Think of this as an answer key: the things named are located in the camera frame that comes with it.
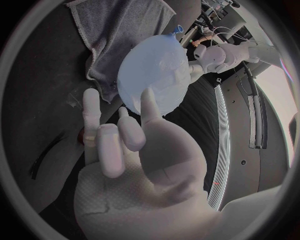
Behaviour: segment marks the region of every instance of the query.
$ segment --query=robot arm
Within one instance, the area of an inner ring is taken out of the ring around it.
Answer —
[[[223,43],[207,48],[204,45],[199,45],[194,51],[194,56],[196,61],[189,62],[191,83],[203,74],[220,74],[233,69],[242,61],[249,63],[262,61],[281,67],[279,53],[273,46],[248,41],[242,42],[240,45]]]

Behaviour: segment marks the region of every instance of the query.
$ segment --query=gray cloth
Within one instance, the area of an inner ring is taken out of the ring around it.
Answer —
[[[176,14],[163,0],[76,0],[67,6],[92,52],[86,62],[86,77],[95,80],[107,102],[118,94],[118,71],[129,51],[146,38],[161,34]]]

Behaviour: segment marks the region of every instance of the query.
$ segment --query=gray towel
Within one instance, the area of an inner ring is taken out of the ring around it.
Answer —
[[[92,52],[86,62],[86,77],[95,80],[107,102],[118,94],[118,71],[129,51],[146,38],[161,34],[176,14],[163,0],[76,0],[67,6]]]

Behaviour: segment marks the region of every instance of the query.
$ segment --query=robotic hand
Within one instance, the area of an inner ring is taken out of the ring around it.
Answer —
[[[98,103],[98,92],[86,90],[84,143],[89,159],[79,173],[74,197],[75,216],[86,237],[206,236],[220,213],[207,202],[207,166],[196,141],[162,118],[151,88],[141,95],[141,127],[124,107],[117,126],[97,126]]]
[[[194,51],[195,61],[188,62],[191,83],[203,74],[223,73],[235,68],[242,61],[257,63],[262,61],[281,67],[280,56],[273,46],[244,41],[240,45],[222,43],[206,47],[199,45]]]

